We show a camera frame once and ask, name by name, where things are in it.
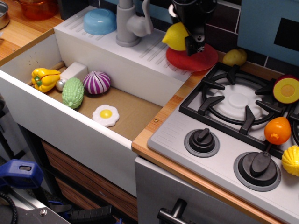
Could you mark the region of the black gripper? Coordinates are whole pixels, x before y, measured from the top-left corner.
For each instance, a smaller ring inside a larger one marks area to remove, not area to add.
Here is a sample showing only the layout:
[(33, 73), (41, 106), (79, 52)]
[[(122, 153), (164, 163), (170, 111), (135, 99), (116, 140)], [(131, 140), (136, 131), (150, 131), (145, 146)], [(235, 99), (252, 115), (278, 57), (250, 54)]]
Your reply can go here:
[(205, 26), (217, 7), (216, 0), (173, 0), (174, 13), (183, 23), (189, 36), (186, 38), (188, 56), (205, 49)]

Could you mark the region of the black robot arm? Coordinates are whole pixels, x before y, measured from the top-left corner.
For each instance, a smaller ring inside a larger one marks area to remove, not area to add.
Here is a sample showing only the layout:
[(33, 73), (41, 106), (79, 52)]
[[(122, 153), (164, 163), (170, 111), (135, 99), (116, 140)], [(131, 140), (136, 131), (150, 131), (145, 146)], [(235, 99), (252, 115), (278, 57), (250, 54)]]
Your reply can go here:
[(202, 52), (206, 44), (206, 23), (212, 18), (217, 0), (172, 0), (168, 12), (172, 22), (181, 22), (187, 30), (185, 48), (188, 56)]

